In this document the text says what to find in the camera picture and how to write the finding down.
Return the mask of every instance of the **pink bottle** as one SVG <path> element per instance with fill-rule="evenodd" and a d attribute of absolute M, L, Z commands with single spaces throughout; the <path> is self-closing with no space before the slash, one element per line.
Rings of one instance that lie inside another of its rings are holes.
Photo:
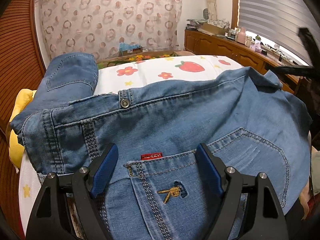
<path fill-rule="evenodd" d="M 245 39 L 246 39 L 245 28 L 241 27 L 241 30 L 238 33 L 237 42 L 245 44 Z"/>

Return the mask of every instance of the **button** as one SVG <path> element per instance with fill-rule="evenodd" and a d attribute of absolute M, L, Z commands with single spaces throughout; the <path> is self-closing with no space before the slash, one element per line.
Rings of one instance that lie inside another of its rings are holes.
<path fill-rule="evenodd" d="M 120 102 L 120 105 L 122 108 L 128 108 L 129 107 L 129 100 L 128 99 L 122 99 Z"/>

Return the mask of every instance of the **metal screw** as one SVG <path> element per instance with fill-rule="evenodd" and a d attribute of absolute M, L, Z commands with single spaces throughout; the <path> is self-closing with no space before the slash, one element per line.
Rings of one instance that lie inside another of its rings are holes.
<path fill-rule="evenodd" d="M 268 176 L 264 172 L 259 173 L 260 178 L 266 179 Z"/>
<path fill-rule="evenodd" d="M 129 105 L 130 105 L 130 102 L 128 99 L 122 99 L 121 102 L 120 102 L 120 105 L 122 108 L 128 108 Z"/>
<path fill-rule="evenodd" d="M 234 167 L 228 167 L 227 172 L 233 174 L 236 172 L 236 169 Z"/>
<path fill-rule="evenodd" d="M 50 172 L 50 173 L 47 175 L 47 177 L 48 177 L 49 179 L 53 179 L 54 176 L 56 176 L 56 174 L 54 174 L 54 172 Z"/>
<path fill-rule="evenodd" d="M 80 173 L 86 173 L 88 171 L 88 168 L 87 167 L 81 167 L 80 169 L 79 169 L 79 172 Z"/>

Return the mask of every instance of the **red label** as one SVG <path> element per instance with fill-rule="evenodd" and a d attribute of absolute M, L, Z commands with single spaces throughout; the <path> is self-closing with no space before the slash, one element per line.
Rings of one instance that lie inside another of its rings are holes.
<path fill-rule="evenodd" d="M 153 160 L 158 158 L 162 158 L 162 153 L 148 153 L 148 154 L 141 155 L 142 161 Z"/>

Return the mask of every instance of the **yellow pillow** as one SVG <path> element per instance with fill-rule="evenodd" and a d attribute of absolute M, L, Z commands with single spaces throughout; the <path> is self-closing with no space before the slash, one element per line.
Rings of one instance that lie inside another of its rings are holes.
<path fill-rule="evenodd" d="M 16 97 L 12 115 L 10 117 L 10 122 L 12 119 L 19 114 L 32 100 L 36 90 L 32 91 L 30 89 L 22 89 Z M 13 165 L 17 168 L 21 167 L 22 155 L 24 152 L 24 147 L 18 143 L 18 136 L 11 130 L 9 139 L 9 157 Z"/>

